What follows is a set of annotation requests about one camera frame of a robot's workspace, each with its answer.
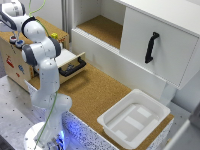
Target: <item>cabinet handle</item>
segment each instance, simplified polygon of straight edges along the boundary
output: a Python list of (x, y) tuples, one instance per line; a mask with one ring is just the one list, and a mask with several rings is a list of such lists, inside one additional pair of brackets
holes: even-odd
[(78, 57), (78, 62), (80, 64), (70, 70), (63, 71), (62, 68), (59, 68), (59, 73), (62, 76), (67, 77), (67, 76), (70, 76), (71, 74), (75, 73), (76, 71), (80, 70), (81, 68), (85, 67), (86, 62), (84, 60), (82, 60), (81, 57)]
[(153, 50), (153, 46), (154, 46), (154, 40), (157, 39), (160, 35), (156, 32), (153, 32), (153, 36), (151, 37), (150, 41), (149, 41), (149, 45), (147, 48), (147, 53), (146, 53), (146, 57), (145, 57), (145, 63), (148, 64), (149, 62), (151, 62), (153, 60), (153, 57), (151, 57), (151, 53)]

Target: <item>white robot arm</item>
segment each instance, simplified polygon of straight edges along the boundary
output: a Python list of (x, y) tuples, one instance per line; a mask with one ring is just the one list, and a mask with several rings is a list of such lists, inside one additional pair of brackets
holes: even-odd
[[(36, 140), (39, 140), (38, 146), (41, 149), (49, 150), (48, 143), (56, 139), (62, 131), (62, 113), (68, 111), (72, 106), (69, 96), (58, 94), (55, 106), (52, 108), (56, 97), (55, 92), (60, 87), (58, 67), (54, 61), (54, 58), (61, 53), (60, 44), (57, 40), (46, 36), (43, 26), (34, 17), (27, 16), (23, 4), (17, 0), (0, 4), (0, 21), (11, 31), (22, 32), (25, 37), (33, 41), (33, 44), (22, 47), (22, 57), (29, 65), (39, 66), (40, 89), (31, 97), (32, 104), (47, 110), (46, 119), (53, 110), (42, 136), (40, 137), (41, 129), (35, 137)], [(0, 25), (1, 30), (8, 31), (8, 28), (2, 23)]]

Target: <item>yellow object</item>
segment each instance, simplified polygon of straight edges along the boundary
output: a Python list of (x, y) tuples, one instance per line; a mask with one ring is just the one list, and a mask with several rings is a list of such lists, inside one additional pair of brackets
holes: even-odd
[(57, 33), (52, 33), (51, 37), (57, 40), (58, 39), (58, 34)]

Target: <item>cork surface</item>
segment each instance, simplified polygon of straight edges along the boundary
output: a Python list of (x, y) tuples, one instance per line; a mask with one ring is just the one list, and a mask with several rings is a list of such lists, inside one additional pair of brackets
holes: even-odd
[(123, 26), (103, 16), (89, 20), (78, 28), (120, 49)]
[[(39, 77), (33, 78), (29, 83), (37, 89), (40, 87)], [(121, 146), (105, 134), (102, 126), (97, 122), (97, 118), (130, 93), (131, 89), (90, 64), (87, 64), (84, 71), (64, 82), (60, 86), (58, 92), (72, 98), (73, 104), (70, 109), (72, 113), (117, 146), (120, 150), (123, 150)], [(145, 150), (172, 119), (173, 116), (169, 115), (137, 148), (137, 150)]]
[[(65, 36), (69, 36), (66, 32), (64, 32), (61, 29), (55, 27), (54, 25), (50, 24), (46, 20), (44, 20), (44, 19), (42, 19), (40, 17), (36, 17), (36, 18), (46, 27), (46, 29), (49, 32), (50, 36), (51, 36), (52, 33), (57, 33), (58, 34), (58, 39), (61, 39), (61, 38), (65, 37)], [(9, 43), (10, 36), (13, 36), (12, 32), (0, 32), (0, 37), (2, 39), (4, 39), (5, 41), (7, 41), (8, 43)], [(20, 40), (24, 40), (25, 44), (32, 44), (33, 43), (31, 40), (29, 40), (26, 37), (24, 37), (24, 35), (22, 33), (20, 33), (19, 39)]]

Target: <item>white cabinet door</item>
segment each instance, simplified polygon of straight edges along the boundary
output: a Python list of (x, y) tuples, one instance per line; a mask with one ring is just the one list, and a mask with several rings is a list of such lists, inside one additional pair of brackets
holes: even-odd
[[(159, 37), (154, 40), (153, 60), (146, 64), (145, 56), (153, 32)], [(197, 40), (191, 34), (127, 8), (120, 54), (179, 86)]]

